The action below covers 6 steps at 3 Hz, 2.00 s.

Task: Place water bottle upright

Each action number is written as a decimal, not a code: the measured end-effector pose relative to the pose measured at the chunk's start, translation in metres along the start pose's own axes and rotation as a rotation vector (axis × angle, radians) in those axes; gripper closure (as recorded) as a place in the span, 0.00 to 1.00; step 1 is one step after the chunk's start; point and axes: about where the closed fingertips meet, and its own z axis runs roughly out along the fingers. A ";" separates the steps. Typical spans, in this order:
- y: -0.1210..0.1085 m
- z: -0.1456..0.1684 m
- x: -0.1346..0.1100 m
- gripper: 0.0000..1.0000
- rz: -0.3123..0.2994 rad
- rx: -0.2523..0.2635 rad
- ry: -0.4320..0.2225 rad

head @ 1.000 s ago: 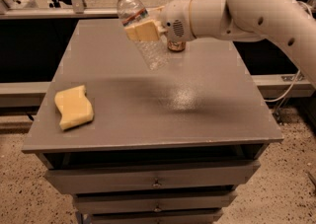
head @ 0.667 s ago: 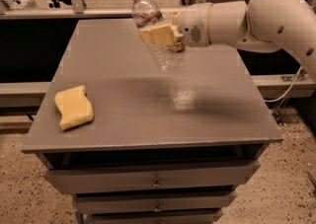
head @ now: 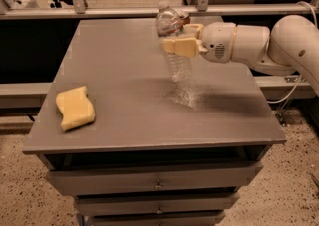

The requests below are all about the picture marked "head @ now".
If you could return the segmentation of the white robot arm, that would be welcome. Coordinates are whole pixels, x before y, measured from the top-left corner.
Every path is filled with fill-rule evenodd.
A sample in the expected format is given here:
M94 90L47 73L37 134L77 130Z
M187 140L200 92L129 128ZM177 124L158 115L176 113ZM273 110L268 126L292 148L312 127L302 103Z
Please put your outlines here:
M214 22L189 24L185 30L184 35L163 38L163 50L216 63L237 62L267 75L297 72L319 95L319 29L302 16L285 16L272 28Z

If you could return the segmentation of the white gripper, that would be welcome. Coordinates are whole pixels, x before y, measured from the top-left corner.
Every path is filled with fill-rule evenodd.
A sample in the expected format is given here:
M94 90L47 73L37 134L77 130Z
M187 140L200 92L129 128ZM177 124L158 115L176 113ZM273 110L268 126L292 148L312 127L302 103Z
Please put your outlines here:
M205 27L202 24L185 24L184 33L190 38L164 38L160 45L170 54L188 58L202 55L211 62L228 63L235 31L234 23L214 22Z

